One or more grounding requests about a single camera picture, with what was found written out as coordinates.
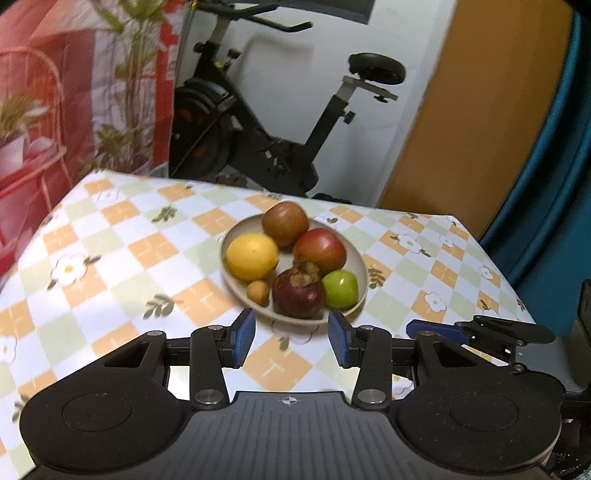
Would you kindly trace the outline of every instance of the crosshair marking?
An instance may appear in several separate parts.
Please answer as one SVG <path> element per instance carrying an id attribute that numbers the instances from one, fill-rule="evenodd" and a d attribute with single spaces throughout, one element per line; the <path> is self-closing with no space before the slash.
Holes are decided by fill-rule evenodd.
<path id="1" fill-rule="evenodd" d="M 289 395 L 288 397 L 282 398 L 280 401 L 284 405 L 287 405 L 288 407 L 291 407 L 292 405 L 295 405 L 296 403 L 298 403 L 300 400 L 298 400 L 297 398 L 292 397 L 291 395 Z"/>

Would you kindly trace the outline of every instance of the blue gripper pad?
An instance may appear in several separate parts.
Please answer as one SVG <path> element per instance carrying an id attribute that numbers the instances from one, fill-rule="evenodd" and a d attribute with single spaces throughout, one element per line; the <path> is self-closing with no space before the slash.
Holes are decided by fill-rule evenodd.
<path id="1" fill-rule="evenodd" d="M 430 330 L 438 333 L 444 338 L 451 340 L 458 345 L 467 345 L 470 339 L 462 332 L 460 327 L 454 325 L 444 325 L 442 323 L 427 322 L 425 320 L 412 320 L 406 328 L 409 338 L 415 339 L 419 332 Z"/>
<path id="2" fill-rule="evenodd" d="M 229 327 L 230 348 L 234 360 L 234 368 L 244 365 L 248 351 L 255 337 L 256 318 L 251 309 L 244 309 Z"/>
<path id="3" fill-rule="evenodd" d="M 329 341 L 340 367 L 349 364 L 349 349 L 347 348 L 347 334 L 333 312 L 329 313 Z"/>

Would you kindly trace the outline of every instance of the lemon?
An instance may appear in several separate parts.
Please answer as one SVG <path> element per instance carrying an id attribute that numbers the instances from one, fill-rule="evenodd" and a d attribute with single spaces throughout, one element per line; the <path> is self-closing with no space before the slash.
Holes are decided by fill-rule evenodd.
<path id="1" fill-rule="evenodd" d="M 226 265 L 240 280 L 260 280 L 279 263 L 279 248 L 264 233 L 245 233 L 232 240 L 225 254 Z"/>

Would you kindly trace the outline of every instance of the red apple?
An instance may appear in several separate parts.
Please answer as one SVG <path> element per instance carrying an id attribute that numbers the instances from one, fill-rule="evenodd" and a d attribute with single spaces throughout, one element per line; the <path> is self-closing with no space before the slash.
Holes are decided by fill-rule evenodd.
<path id="1" fill-rule="evenodd" d="M 326 228 L 314 228 L 304 233 L 295 243 L 293 255 L 318 265 L 322 276 L 343 268 L 347 261 L 345 246 Z"/>

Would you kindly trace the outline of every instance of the green apple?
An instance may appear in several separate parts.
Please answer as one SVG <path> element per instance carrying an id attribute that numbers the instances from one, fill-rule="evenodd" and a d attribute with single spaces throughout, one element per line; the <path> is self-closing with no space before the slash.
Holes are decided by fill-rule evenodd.
<path id="1" fill-rule="evenodd" d="M 354 305 L 359 298 L 357 277 L 346 270 L 334 270 L 322 279 L 326 304 L 334 309 Z"/>

